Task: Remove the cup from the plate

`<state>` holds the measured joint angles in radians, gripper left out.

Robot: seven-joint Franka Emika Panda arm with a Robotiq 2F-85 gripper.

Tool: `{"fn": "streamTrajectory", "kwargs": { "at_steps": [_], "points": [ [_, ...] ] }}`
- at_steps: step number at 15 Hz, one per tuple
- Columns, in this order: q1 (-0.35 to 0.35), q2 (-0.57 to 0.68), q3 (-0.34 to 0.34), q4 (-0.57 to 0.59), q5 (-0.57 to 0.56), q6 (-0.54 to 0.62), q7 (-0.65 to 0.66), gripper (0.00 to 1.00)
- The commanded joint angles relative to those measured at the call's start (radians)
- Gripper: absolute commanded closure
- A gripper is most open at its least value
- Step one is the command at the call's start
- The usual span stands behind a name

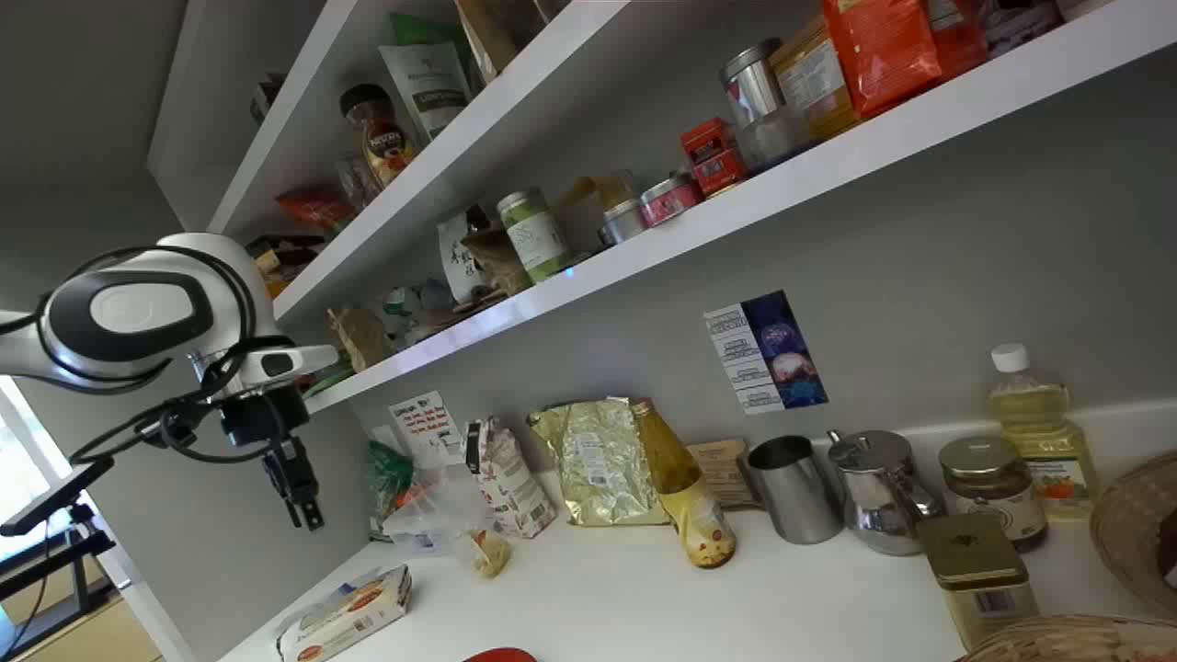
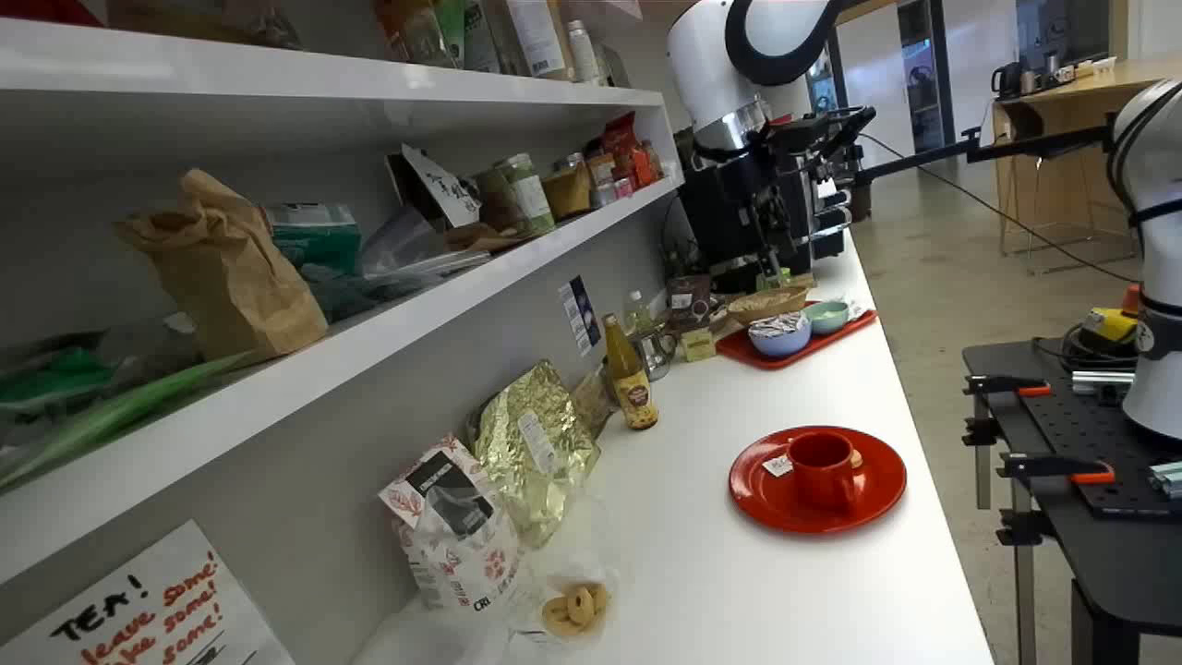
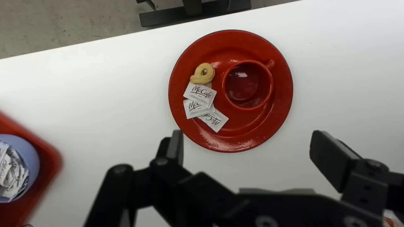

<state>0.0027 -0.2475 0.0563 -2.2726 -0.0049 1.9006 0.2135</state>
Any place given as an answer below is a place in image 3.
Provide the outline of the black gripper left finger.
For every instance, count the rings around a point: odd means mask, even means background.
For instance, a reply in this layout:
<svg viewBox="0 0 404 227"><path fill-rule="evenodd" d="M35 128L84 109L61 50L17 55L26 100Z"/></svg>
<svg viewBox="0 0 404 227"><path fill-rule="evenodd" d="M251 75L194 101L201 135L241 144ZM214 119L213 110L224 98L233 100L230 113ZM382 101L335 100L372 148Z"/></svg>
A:
<svg viewBox="0 0 404 227"><path fill-rule="evenodd" d="M204 173L183 167L183 134L164 138L150 164L111 167L83 227L135 227L138 210L152 207L170 227L230 227L234 195Z"/></svg>

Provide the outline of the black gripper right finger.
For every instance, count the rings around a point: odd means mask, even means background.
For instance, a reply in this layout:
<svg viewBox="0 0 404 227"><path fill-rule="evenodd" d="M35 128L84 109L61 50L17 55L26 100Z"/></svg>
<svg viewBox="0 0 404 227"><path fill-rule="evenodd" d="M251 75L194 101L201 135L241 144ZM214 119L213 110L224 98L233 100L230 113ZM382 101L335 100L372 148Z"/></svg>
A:
<svg viewBox="0 0 404 227"><path fill-rule="evenodd" d="M404 212L404 175L381 162L359 157L326 132L314 130L309 158L342 201L371 214Z"/></svg>

